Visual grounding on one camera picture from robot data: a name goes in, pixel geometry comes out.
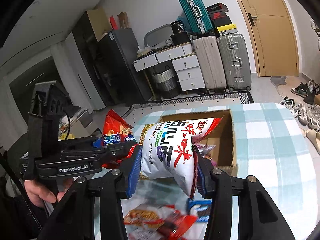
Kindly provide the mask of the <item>left hand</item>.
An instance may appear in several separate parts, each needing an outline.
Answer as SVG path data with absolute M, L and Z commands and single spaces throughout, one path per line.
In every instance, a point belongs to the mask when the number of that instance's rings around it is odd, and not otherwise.
M 36 180 L 25 180 L 24 188 L 30 201 L 37 207 L 44 207 L 44 202 L 53 204 L 59 202 L 70 186 L 73 184 L 74 179 L 69 178 L 63 181 L 63 191 L 55 195 L 52 191 L 46 188 L 43 184 Z

